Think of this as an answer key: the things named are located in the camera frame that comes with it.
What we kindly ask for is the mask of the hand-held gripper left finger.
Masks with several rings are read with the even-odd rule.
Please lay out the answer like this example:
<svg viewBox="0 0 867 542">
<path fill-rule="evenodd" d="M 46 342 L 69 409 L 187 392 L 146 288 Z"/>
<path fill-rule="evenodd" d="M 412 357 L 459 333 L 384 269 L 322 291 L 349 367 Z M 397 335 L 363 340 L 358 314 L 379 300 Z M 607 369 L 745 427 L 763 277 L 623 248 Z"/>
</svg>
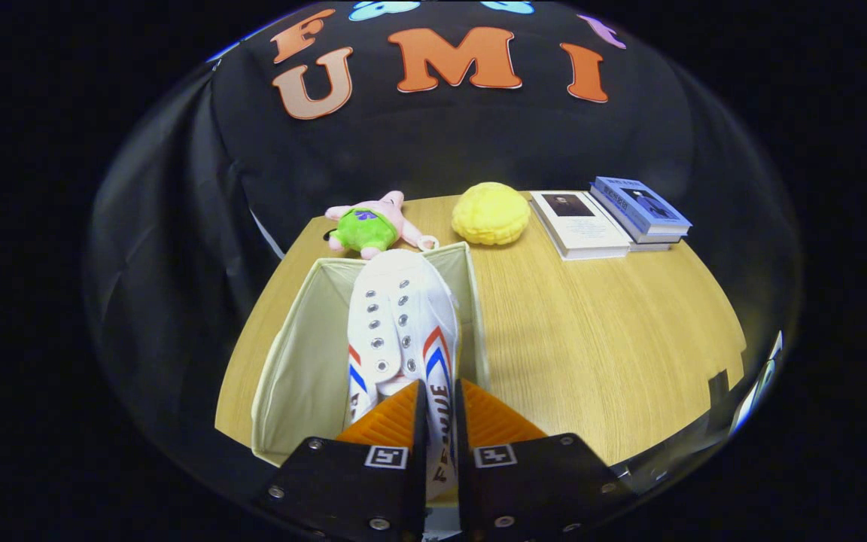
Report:
<svg viewBox="0 0 867 542">
<path fill-rule="evenodd" d="M 419 541 L 426 415 L 415 381 L 336 439 L 306 438 L 255 491 L 252 508 L 309 541 Z"/>
</svg>

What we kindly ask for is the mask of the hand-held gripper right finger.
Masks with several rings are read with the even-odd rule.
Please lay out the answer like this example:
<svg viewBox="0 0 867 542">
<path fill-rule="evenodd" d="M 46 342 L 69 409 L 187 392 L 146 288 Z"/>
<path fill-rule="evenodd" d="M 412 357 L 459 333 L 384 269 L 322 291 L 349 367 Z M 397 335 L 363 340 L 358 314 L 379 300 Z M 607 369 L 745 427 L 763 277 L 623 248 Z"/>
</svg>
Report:
<svg viewBox="0 0 867 542">
<path fill-rule="evenodd" d="M 468 541 L 589 541 L 636 501 L 581 436 L 546 434 L 467 379 L 455 385 L 455 457 Z"/>
</svg>

